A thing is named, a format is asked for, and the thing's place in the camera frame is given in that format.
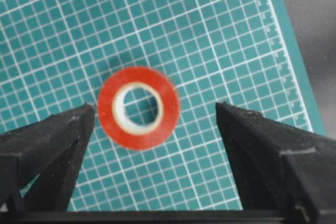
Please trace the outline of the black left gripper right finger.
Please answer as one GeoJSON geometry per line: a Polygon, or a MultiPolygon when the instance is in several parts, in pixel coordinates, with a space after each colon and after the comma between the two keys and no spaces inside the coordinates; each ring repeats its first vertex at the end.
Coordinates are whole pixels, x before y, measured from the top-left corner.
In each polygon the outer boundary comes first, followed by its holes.
{"type": "Polygon", "coordinates": [[[335,221],[335,140],[217,103],[216,123],[245,210],[335,221]]]}

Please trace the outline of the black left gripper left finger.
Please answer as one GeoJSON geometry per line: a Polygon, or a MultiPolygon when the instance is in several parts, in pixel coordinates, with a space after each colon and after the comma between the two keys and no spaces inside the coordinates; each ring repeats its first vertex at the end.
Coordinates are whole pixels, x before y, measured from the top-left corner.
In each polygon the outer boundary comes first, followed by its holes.
{"type": "Polygon", "coordinates": [[[1,134],[1,212],[66,211],[94,128],[94,107],[1,134]]]}

